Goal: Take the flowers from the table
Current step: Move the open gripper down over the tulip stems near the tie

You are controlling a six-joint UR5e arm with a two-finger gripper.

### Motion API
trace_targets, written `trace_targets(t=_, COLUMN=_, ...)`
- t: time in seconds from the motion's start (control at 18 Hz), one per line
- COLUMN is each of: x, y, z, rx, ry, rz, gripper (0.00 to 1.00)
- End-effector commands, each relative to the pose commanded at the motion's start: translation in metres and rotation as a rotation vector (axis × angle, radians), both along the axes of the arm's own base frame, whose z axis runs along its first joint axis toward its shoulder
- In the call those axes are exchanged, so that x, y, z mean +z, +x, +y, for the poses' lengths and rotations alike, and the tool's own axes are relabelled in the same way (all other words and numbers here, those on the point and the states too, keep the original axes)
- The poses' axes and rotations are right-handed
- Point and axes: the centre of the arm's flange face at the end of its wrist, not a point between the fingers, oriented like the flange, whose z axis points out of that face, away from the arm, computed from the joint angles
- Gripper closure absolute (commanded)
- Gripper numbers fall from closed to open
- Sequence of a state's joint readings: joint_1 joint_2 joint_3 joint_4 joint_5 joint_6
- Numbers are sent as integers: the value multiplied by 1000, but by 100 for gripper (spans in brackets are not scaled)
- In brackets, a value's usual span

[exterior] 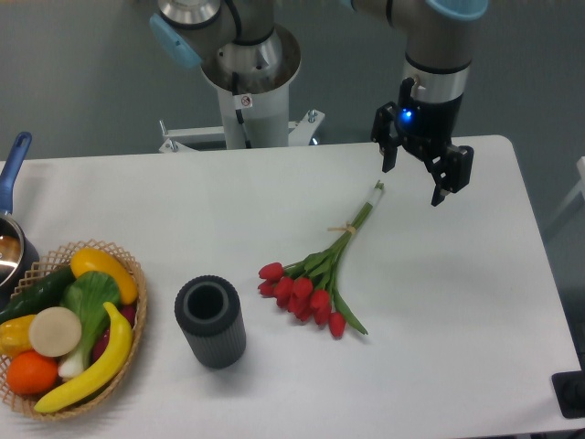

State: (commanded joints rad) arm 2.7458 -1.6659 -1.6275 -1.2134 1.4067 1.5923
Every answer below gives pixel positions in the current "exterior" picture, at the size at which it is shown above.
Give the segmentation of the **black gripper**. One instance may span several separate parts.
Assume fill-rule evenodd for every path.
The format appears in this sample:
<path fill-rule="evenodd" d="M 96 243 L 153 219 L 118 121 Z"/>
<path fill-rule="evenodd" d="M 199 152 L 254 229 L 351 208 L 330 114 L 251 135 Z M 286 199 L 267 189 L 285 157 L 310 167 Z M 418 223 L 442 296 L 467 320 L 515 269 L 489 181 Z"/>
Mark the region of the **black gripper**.
<path fill-rule="evenodd" d="M 427 169 L 435 182 L 431 204 L 437 207 L 449 194 L 469 184 L 473 149 L 451 145 L 462 95 L 447 102 L 423 102 L 413 95 L 416 85 L 407 77 L 400 85 L 398 106 L 388 102 L 376 110 L 370 138 L 383 155 L 383 173 L 396 165 L 399 140 L 411 155 L 428 161 Z M 392 134 L 394 123 L 399 137 Z"/>

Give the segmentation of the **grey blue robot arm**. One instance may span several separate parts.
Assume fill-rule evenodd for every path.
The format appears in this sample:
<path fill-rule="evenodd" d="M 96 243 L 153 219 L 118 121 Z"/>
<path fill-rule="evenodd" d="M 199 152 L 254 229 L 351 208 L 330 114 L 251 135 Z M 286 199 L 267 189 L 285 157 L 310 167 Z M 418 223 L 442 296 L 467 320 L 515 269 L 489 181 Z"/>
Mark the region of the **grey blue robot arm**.
<path fill-rule="evenodd" d="M 399 97 L 376 111 L 371 139 L 391 170 L 399 150 L 431 174 L 438 205 L 470 181 L 473 149 L 452 142 L 485 1 L 352 1 L 407 38 Z M 178 65 L 216 89 L 230 149 L 289 146 L 289 87 L 301 66 L 294 35 L 271 1 L 162 1 L 154 37 Z"/>

